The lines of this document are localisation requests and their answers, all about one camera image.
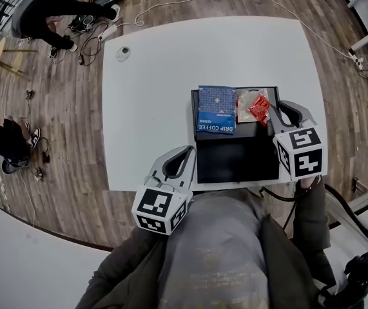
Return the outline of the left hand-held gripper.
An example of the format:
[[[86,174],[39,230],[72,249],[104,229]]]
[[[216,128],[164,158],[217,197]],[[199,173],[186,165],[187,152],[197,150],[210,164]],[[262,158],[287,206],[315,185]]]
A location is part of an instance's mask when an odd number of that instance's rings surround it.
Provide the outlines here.
[[[132,214],[141,229],[171,235],[188,213],[196,149],[182,146],[158,157],[135,194]]]

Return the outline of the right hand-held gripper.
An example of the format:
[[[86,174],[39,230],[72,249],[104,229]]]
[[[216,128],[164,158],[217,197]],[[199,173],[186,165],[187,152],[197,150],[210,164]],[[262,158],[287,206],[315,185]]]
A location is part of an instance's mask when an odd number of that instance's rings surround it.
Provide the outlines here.
[[[288,100],[279,100],[278,107],[291,123],[286,124],[277,108],[270,105],[279,180],[298,181],[322,175],[326,145],[318,134],[318,126],[310,110]]]

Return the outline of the small red white packet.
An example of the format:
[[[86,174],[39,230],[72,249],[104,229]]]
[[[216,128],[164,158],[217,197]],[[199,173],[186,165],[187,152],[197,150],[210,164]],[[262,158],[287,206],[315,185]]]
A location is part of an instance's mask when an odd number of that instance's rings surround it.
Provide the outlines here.
[[[248,107],[248,111],[260,122],[264,127],[270,119],[269,108],[270,101],[263,94],[258,94],[256,99]]]

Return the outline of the beige packet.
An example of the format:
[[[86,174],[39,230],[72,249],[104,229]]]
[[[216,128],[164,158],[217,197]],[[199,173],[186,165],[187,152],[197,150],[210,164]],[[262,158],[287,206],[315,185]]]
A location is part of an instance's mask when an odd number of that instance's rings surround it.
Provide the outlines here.
[[[250,104],[256,99],[258,94],[263,94],[269,99],[269,88],[237,88],[237,122],[251,123],[258,122],[256,118],[248,111]]]

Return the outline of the black drawer box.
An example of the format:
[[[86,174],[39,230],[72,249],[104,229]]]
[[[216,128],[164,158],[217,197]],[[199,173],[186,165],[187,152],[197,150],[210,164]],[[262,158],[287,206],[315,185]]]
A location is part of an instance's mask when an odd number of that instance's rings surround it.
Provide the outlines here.
[[[238,183],[277,180],[278,153],[271,122],[237,124],[232,135],[200,132],[198,91],[191,91],[193,133],[197,147],[197,183]]]

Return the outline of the blue grid-print packet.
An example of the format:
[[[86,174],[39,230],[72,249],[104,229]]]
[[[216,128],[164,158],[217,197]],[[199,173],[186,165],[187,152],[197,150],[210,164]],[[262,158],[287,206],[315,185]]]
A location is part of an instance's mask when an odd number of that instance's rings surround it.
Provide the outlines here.
[[[233,135],[237,90],[227,86],[199,86],[197,132]]]

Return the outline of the person's left forearm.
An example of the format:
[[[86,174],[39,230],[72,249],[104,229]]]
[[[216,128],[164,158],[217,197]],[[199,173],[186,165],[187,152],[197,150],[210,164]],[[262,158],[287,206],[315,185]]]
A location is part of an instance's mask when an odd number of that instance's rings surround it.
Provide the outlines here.
[[[93,273],[75,309],[157,309],[167,241],[134,228]]]

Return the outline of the person's right forearm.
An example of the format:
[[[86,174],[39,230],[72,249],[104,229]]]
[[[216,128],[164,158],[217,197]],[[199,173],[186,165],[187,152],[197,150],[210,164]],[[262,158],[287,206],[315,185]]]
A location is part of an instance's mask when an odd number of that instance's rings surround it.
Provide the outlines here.
[[[333,286],[333,269],[324,253],[331,246],[325,201],[325,186],[321,176],[301,179],[296,185],[300,197],[293,222],[293,243],[303,254],[313,278]]]

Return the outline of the person's grey shirt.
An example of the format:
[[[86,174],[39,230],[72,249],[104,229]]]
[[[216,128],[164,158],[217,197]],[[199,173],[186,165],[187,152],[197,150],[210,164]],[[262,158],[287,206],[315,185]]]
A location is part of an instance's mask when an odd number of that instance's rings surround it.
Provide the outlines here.
[[[266,212],[245,189],[194,197],[168,238],[159,309],[268,309],[259,240]]]

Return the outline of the white power strip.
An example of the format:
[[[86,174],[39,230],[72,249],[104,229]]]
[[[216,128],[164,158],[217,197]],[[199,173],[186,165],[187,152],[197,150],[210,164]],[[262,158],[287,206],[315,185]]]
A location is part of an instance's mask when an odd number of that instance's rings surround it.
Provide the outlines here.
[[[98,35],[98,40],[105,41],[108,37],[112,36],[117,31],[118,26],[116,24],[105,29],[101,34]]]
[[[349,51],[348,56],[354,62],[354,64],[355,64],[358,71],[363,71],[364,70],[363,57],[357,57],[355,54],[352,53],[352,51]]]

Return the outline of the aluminium ladder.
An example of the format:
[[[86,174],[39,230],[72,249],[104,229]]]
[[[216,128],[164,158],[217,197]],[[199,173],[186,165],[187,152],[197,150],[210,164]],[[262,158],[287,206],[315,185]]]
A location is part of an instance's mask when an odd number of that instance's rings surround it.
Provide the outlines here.
[[[351,187],[356,197],[347,202],[336,189],[325,184],[327,211],[333,221],[330,226],[346,226],[368,240],[368,226],[358,219],[361,213],[368,210],[368,186],[353,178]]]

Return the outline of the black equipment case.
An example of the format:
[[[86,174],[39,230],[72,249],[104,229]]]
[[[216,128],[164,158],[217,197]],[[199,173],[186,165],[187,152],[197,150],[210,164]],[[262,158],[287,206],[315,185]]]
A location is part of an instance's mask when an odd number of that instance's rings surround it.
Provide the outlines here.
[[[92,15],[77,15],[68,25],[68,29],[73,33],[88,32],[95,24],[96,16]]]

